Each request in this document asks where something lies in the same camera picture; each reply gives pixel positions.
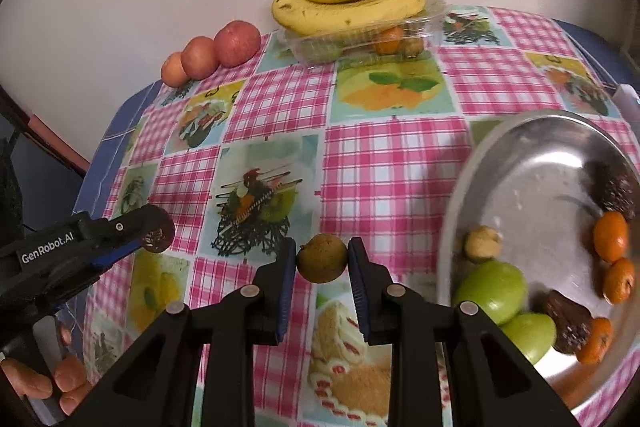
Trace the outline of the person's left hand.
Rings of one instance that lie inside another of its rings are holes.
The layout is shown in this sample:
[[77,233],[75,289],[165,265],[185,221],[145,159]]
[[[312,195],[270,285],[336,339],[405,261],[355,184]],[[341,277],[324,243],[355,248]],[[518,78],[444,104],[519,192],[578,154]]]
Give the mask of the person's left hand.
[[58,404],[66,416],[73,413],[92,388],[87,379],[85,366],[73,353],[67,353],[58,363],[53,371],[53,379],[10,358],[1,361],[1,368],[20,398],[49,399],[53,388],[58,387],[61,392]]

